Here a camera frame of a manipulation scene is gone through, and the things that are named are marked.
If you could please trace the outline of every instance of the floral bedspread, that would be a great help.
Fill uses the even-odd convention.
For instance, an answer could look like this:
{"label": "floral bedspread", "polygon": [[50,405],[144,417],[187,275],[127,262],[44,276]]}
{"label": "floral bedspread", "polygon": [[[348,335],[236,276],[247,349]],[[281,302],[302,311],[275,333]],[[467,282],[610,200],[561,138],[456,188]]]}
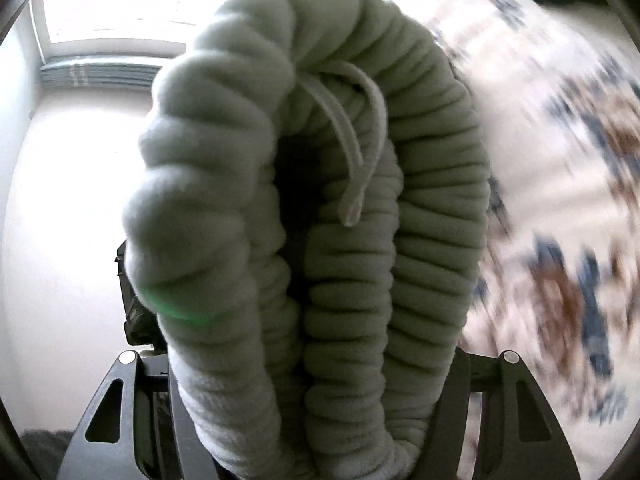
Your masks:
{"label": "floral bedspread", "polygon": [[[640,70],[531,0],[394,0],[475,97],[492,158],[488,248],[460,346],[517,351],[583,479],[640,416]],[[479,399],[458,475],[470,479]]]}

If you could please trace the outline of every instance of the patterned fabric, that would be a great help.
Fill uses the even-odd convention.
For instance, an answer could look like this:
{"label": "patterned fabric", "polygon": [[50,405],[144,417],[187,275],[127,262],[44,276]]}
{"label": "patterned fabric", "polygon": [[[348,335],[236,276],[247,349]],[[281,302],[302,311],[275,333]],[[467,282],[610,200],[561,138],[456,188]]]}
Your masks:
{"label": "patterned fabric", "polygon": [[[488,247],[460,346],[513,349],[585,480],[640,416],[640,70],[532,0],[394,0],[468,85],[492,158]],[[472,476],[473,396],[459,476]]]}

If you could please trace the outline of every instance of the gray fleece fabric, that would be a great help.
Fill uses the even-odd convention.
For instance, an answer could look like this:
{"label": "gray fleece fabric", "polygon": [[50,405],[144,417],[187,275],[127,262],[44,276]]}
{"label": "gray fleece fabric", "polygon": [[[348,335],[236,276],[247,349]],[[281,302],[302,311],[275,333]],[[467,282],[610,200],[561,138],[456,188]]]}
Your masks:
{"label": "gray fleece fabric", "polygon": [[[387,140],[360,221],[317,78]],[[127,273],[158,314],[180,394],[241,479],[389,480],[418,458],[484,247],[488,163],[468,92],[383,0],[224,0],[158,75],[124,212]]]}

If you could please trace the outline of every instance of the white drawstring cord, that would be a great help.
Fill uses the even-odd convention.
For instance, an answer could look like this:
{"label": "white drawstring cord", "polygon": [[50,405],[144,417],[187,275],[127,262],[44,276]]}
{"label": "white drawstring cord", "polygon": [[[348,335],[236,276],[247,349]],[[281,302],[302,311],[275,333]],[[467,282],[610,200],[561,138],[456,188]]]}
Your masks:
{"label": "white drawstring cord", "polygon": [[345,76],[358,83],[362,86],[371,106],[372,125],[369,135],[372,137],[372,142],[367,146],[366,153],[362,155],[358,135],[340,101],[316,76],[298,75],[300,86],[309,92],[329,117],[347,159],[350,181],[340,199],[338,217],[342,225],[353,227],[360,221],[364,193],[376,171],[386,141],[385,97],[373,79],[347,61],[325,63],[318,68],[317,72]]}

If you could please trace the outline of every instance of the window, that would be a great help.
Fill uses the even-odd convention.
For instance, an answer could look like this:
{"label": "window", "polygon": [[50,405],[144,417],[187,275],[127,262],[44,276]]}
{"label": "window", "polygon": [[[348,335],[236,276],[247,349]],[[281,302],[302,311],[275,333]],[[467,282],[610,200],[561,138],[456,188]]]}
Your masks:
{"label": "window", "polygon": [[44,57],[145,54],[173,57],[220,0],[33,0]]}

